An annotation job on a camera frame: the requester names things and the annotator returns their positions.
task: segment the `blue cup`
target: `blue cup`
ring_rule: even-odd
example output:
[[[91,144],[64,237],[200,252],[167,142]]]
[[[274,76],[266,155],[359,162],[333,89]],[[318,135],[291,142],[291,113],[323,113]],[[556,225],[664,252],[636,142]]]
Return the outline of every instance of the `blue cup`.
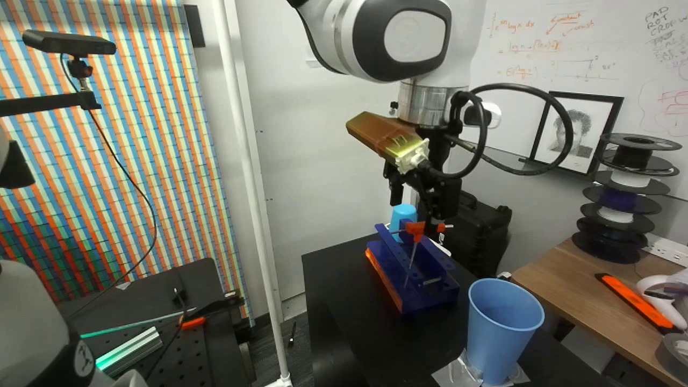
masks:
[[[544,310],[532,292],[503,279],[474,281],[470,304],[470,369],[483,384],[505,384]]]

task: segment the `wooden desk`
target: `wooden desk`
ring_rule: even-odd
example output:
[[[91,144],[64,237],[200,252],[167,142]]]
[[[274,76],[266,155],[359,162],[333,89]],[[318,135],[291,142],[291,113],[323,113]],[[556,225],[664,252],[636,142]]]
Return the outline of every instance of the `wooden desk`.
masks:
[[[682,384],[655,359],[663,334],[593,277],[596,273],[614,273],[628,283],[636,283],[642,277],[676,270],[679,270],[677,264],[655,255],[646,255],[636,264],[606,263],[580,252],[573,240],[564,240],[544,258],[518,269],[514,279],[558,314],[600,336],[620,354],[663,383]]]

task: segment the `white wall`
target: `white wall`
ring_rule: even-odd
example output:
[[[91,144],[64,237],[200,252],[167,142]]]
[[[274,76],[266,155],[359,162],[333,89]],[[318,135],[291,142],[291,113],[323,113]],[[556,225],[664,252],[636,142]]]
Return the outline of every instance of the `white wall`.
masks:
[[[215,157],[229,193],[239,261],[253,316],[266,312],[244,176],[225,115],[225,86],[207,0],[200,4],[208,48],[196,51],[200,89],[213,127]],[[237,4],[251,89],[266,205],[282,298],[303,308],[301,254],[362,235],[387,219],[380,158],[352,140],[344,123],[362,109],[387,111],[396,86],[339,78],[321,69],[287,0]],[[465,183],[488,205],[514,208],[514,240],[503,266],[516,269],[567,239],[585,201],[582,176],[518,178],[479,165]],[[688,205],[664,201],[658,235],[688,242]]]

